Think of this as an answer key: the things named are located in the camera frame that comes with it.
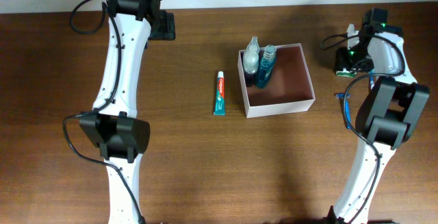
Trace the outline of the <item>teal mouthwash bottle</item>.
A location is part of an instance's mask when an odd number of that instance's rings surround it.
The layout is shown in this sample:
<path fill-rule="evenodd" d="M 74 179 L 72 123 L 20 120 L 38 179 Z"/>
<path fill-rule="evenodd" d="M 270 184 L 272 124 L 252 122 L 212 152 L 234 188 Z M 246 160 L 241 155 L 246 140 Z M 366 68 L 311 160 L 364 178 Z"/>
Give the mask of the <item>teal mouthwash bottle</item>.
<path fill-rule="evenodd" d="M 270 80 L 272 69 L 276 63 L 276 47 L 274 45 L 268 45 L 259 61 L 259 70 L 257 75 L 256 86 L 258 88 L 266 87 Z"/>

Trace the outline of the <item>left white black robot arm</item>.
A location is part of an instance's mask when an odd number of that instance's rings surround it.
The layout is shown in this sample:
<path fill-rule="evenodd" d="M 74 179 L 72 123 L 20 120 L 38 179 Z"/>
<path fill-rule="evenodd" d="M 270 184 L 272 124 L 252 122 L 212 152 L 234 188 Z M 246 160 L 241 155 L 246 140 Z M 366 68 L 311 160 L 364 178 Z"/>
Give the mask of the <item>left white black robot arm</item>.
<path fill-rule="evenodd" d="M 103 79 L 89 112 L 77 115 L 84 134 L 99 150 L 95 162 L 107 169 L 110 223 L 145 223 L 139 175 L 151 128 L 137 118 L 141 62 L 150 40 L 174 40 L 175 21 L 162 0 L 104 0 L 101 20 L 109 23 Z"/>

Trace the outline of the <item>green white soap box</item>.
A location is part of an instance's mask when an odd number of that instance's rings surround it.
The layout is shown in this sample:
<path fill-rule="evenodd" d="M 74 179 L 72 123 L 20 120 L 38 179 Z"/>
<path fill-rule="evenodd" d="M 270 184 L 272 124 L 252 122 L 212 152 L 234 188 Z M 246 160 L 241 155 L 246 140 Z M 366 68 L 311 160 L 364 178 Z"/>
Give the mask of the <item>green white soap box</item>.
<path fill-rule="evenodd" d="M 335 75 L 338 77 L 349 77 L 354 78 L 357 74 L 351 71 L 336 71 Z"/>

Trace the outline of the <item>clear spray bottle purple liquid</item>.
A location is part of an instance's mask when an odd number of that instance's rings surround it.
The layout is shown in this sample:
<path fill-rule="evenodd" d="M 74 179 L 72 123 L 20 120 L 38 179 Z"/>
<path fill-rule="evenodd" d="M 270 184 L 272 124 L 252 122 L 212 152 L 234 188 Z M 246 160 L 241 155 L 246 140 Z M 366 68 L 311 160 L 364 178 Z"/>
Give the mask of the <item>clear spray bottle purple liquid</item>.
<path fill-rule="evenodd" d="M 244 79 L 246 87 L 255 84 L 256 74 L 259 68 L 259 44 L 258 37 L 253 36 L 249 42 L 242 59 Z"/>

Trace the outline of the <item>blue disposable razor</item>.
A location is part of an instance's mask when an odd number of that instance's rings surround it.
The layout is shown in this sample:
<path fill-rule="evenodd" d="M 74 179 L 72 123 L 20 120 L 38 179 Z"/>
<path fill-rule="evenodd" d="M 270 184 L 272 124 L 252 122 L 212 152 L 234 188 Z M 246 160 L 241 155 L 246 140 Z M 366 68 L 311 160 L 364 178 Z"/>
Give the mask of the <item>blue disposable razor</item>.
<path fill-rule="evenodd" d="M 350 94 L 345 95 L 344 93 L 335 93 L 335 97 L 339 100 L 345 102 L 343 113 L 345 114 L 346 120 L 345 125 L 347 129 L 351 129 L 351 126 L 348 123 L 351 123 L 350 119 L 350 107 L 348 103 L 348 99 L 350 98 Z"/>

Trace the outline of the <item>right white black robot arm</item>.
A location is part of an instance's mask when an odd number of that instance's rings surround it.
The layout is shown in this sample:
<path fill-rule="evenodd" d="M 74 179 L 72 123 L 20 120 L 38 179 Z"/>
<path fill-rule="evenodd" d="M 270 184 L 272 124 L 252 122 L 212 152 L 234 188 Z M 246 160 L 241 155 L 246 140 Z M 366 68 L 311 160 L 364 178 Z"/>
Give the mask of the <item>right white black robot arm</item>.
<path fill-rule="evenodd" d="M 362 19 L 361 29 L 349 25 L 340 37 L 336 75 L 371 80 L 370 92 L 356 121 L 348 118 L 347 97 L 342 111 L 347 128 L 358 137 L 357 152 L 342 195 L 331 206 L 326 223 L 367 223 L 372 197 L 388 161 L 410 139 L 429 98 L 429 88 L 417 83 L 403 52 L 402 29 L 387 22 L 386 10 L 373 8 Z"/>

